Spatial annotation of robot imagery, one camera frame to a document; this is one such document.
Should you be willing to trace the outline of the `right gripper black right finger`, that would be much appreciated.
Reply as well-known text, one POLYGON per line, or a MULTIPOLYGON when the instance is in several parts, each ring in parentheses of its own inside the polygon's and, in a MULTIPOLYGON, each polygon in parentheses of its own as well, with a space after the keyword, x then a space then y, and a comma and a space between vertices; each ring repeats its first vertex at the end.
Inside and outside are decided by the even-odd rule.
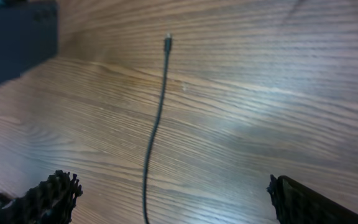
POLYGON ((358 214, 285 176, 267 187, 280 224, 358 224, 358 214))

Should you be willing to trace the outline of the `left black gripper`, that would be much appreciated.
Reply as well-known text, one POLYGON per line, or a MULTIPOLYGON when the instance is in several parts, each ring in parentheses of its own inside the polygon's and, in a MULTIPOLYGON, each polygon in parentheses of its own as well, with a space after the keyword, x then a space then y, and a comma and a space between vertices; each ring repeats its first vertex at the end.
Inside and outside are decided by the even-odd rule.
POLYGON ((56 1, 0 1, 0 84, 58 52, 56 1))

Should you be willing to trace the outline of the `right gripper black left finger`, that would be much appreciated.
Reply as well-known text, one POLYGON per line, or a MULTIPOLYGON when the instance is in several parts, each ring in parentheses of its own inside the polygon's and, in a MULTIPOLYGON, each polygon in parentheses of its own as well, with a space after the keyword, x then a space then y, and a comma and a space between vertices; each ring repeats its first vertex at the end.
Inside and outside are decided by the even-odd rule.
POLYGON ((0 192, 0 224, 70 224, 82 194, 76 174, 57 170, 22 197, 0 192))

